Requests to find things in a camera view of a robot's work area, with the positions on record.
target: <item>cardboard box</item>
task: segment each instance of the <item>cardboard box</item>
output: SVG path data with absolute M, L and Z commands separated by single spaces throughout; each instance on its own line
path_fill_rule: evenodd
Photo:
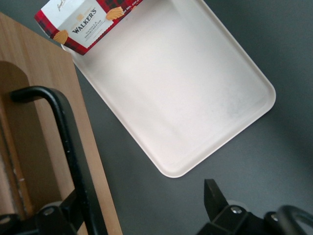
M 53 40 L 84 55 L 142 0 L 50 0 L 35 20 Z

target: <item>dark gray surface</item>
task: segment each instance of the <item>dark gray surface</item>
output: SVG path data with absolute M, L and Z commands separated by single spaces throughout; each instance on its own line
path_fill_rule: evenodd
M 47 0 L 1 0 L 0 11 L 44 35 Z M 193 235 L 208 220 L 203 181 L 257 216 L 291 204 L 313 213 L 313 1 L 207 0 L 276 89 L 272 110 L 185 176 L 163 176 L 78 72 L 125 235 Z

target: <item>wooden panel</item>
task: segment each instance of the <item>wooden panel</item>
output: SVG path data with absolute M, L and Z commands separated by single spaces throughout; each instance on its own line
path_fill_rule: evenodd
M 61 201 L 61 195 L 35 104 L 13 103 L 9 97 L 10 91 L 29 86 L 26 74 L 4 61 L 0 61 L 0 74 L 0 120 L 9 155 L 3 153 L 2 158 L 7 171 L 14 172 L 9 175 L 15 174 L 15 186 L 29 216 L 50 202 Z
M 108 233 L 122 234 L 71 56 L 1 13 L 0 42 L 0 61 L 12 63 L 20 68 L 30 86 L 55 88 L 68 98 L 76 118 Z M 64 199 L 73 190 L 73 183 L 55 120 L 47 102 L 38 100 L 35 106 L 60 194 Z
M 0 135 L 0 148 L 2 141 L 2 135 Z M 6 174 L 4 162 L 2 160 L 2 154 L 0 152 L 0 214 L 17 213 L 15 209 L 15 203 L 11 192 L 9 179 Z

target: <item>black bracket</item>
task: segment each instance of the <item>black bracket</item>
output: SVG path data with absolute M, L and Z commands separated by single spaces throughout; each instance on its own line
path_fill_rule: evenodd
M 237 205 L 229 205 L 214 180 L 204 182 L 204 205 L 211 222 L 198 235 L 307 235 L 298 221 L 313 228 L 313 215 L 292 206 L 268 212 L 260 219 Z

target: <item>wooden board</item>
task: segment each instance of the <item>wooden board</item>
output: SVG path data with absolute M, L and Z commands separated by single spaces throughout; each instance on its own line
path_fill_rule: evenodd
M 0 42 L 0 61 L 14 65 L 11 67 L 12 70 L 15 70 L 14 67 L 19 68 L 30 86 L 40 85 L 55 88 L 68 98 L 75 115 L 108 233 L 110 235 L 122 234 L 71 56 L 2 13 L 0 13 Z M 0 76 L 1 86 L 5 83 L 7 87 L 11 88 L 25 85 L 24 82 L 19 84 L 19 81 L 8 85 L 12 81 L 8 76 Z M 7 107 L 5 104 L 9 102 L 5 98 L 7 91 L 3 90 L 3 92 L 1 98 Z M 60 197 L 65 199 L 74 187 L 54 116 L 48 103 L 44 100 L 36 101 L 35 109 Z M 5 120 L 6 113 L 2 112 L 1 116 L 2 120 Z M 9 177 L 3 182 L 3 185 L 7 185 L 5 182 L 10 182 Z

